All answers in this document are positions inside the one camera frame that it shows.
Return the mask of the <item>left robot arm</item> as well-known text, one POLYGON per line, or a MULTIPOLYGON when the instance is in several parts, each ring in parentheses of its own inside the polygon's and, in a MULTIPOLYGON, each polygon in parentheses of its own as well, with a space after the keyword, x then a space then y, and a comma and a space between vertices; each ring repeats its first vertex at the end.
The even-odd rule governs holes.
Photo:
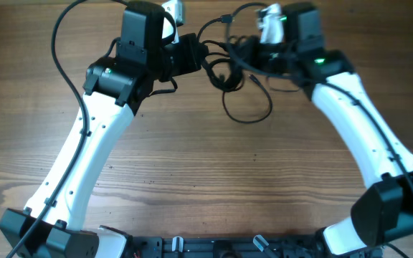
POLYGON ((155 82, 196 72, 206 51, 180 35, 181 1, 127 1, 119 37, 86 72, 72 129, 46 178, 21 210, 7 209, 0 230, 19 257, 138 257, 133 237, 100 226, 85 230, 92 191, 120 136, 155 82))

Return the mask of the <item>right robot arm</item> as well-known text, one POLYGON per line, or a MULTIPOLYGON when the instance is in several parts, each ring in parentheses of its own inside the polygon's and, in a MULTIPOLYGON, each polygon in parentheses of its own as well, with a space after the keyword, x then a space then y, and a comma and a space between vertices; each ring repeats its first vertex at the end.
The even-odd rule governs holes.
POLYGON ((413 234, 413 154, 374 107, 346 55, 326 49, 319 11, 310 2, 259 3, 257 26, 257 42, 229 48, 233 60, 302 89, 350 150, 366 187, 347 218, 321 230, 321 254, 346 257, 413 234))

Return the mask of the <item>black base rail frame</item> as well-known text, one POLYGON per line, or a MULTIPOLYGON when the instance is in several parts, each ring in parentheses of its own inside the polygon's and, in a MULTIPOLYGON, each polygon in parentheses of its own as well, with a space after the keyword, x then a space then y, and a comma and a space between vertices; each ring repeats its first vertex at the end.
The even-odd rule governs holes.
POLYGON ((282 237, 173 238, 132 236, 127 258, 328 258, 334 257, 316 234, 282 237))

